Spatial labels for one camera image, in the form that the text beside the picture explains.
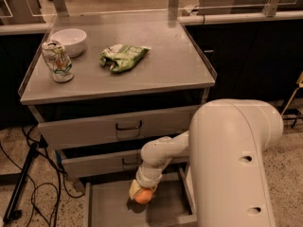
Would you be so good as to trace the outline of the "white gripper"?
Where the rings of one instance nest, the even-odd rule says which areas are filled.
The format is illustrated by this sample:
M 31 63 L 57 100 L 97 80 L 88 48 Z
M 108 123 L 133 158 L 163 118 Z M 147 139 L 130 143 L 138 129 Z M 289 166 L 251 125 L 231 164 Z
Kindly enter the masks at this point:
M 142 187 L 150 188 L 152 193 L 154 193 L 162 179 L 162 170 L 159 168 L 140 166 L 135 178 L 136 180 L 132 181 L 129 189 L 129 197 L 131 200 L 142 190 Z

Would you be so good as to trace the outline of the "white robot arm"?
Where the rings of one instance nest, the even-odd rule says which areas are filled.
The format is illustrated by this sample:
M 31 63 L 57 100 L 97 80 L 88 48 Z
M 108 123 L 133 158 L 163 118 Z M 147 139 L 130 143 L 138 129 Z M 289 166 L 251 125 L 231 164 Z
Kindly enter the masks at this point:
M 262 151 L 282 133 L 280 113 L 266 102 L 207 102 L 188 131 L 144 145 L 130 199 L 148 203 L 171 159 L 187 156 L 194 209 L 170 227 L 276 227 Z

